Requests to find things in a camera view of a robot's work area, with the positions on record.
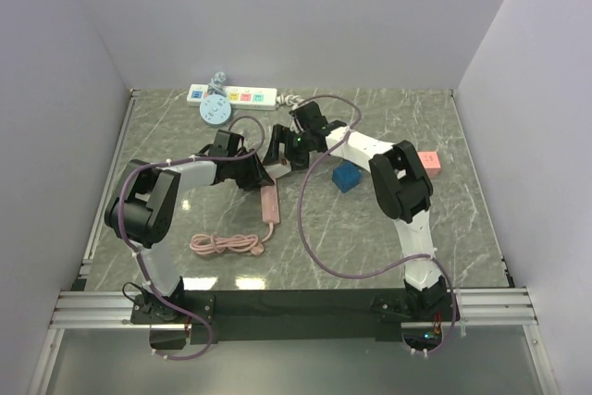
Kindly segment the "white power strip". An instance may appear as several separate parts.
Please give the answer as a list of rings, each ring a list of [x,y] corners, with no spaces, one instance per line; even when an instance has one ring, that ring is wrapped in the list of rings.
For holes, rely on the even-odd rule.
[[[278,90],[275,88],[225,86],[223,90],[230,105],[236,109],[274,111],[278,107]],[[187,104],[199,107],[207,95],[207,85],[192,84],[186,96]]]

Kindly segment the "white cube adapter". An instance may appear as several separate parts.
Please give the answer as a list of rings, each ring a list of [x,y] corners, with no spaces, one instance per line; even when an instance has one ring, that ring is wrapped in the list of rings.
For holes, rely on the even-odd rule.
[[[289,175],[291,172],[291,164],[286,159],[273,165],[265,166],[266,173],[273,179],[279,179]]]

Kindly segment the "light blue round adapter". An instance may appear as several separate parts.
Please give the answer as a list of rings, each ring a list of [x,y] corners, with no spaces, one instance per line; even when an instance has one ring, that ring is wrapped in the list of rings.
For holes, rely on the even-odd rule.
[[[229,99],[220,94],[208,94],[199,106],[202,120],[214,127],[227,124],[232,116],[232,108]]]

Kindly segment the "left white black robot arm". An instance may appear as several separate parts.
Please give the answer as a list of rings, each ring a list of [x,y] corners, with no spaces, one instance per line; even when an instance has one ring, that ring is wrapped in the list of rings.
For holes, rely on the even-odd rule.
[[[192,154],[161,163],[129,161],[105,209],[105,224],[132,250],[143,287],[153,295],[152,311],[172,323],[184,314],[182,276],[166,237],[178,198],[187,191],[233,180],[244,191],[275,184],[255,150],[235,156]]]

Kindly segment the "pink cube plug adapter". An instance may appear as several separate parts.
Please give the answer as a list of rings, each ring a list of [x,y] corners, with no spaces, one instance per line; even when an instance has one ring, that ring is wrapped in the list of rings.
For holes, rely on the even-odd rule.
[[[426,171],[426,174],[432,179],[435,178],[441,171],[441,164],[439,161],[438,153],[432,152],[419,152],[420,161]]]

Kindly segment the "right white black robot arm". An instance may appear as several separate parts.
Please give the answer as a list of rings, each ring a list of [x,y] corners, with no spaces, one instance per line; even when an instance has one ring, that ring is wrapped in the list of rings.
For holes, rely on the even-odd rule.
[[[293,170],[309,167],[310,153],[331,154],[370,173],[380,210],[393,220],[404,257],[405,303],[410,316],[426,320],[446,293],[442,273],[431,258],[435,249],[429,228],[433,186],[414,146],[383,142],[341,121],[296,131],[273,126],[266,166],[284,157]]]

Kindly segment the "blue cube plug adapter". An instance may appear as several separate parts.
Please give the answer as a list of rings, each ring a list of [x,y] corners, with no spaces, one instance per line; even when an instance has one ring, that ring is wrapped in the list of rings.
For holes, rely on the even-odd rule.
[[[361,179],[361,171],[351,162],[343,162],[332,171],[332,181],[342,193],[355,188]]]

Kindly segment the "pink power strip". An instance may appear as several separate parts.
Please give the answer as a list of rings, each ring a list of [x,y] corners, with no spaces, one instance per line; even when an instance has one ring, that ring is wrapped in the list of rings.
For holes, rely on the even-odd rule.
[[[260,189],[262,220],[266,224],[280,223],[280,210],[277,184],[264,186]]]

